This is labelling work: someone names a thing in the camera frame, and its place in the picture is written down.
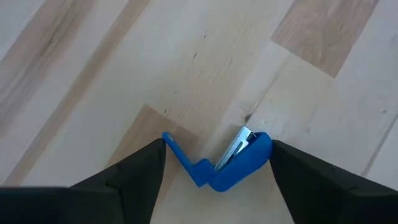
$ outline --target blue stapler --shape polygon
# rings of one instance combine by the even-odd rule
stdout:
[[[192,164],[170,133],[163,133],[163,139],[198,187],[209,184],[218,192],[227,191],[262,167],[272,150],[272,141],[267,133],[254,133],[243,126],[217,165],[208,159]]]

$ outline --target stapler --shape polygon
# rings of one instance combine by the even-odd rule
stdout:
[[[217,192],[229,190],[262,167],[272,150],[267,133],[255,133],[243,126],[215,166],[208,159],[192,164],[170,133],[165,132],[162,137],[196,185],[209,184]]]

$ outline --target wooden floor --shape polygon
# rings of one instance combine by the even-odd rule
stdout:
[[[241,125],[398,190],[396,0],[2,0],[0,182],[73,185],[171,131]],[[198,189],[172,153],[153,223],[292,223],[269,164]]]

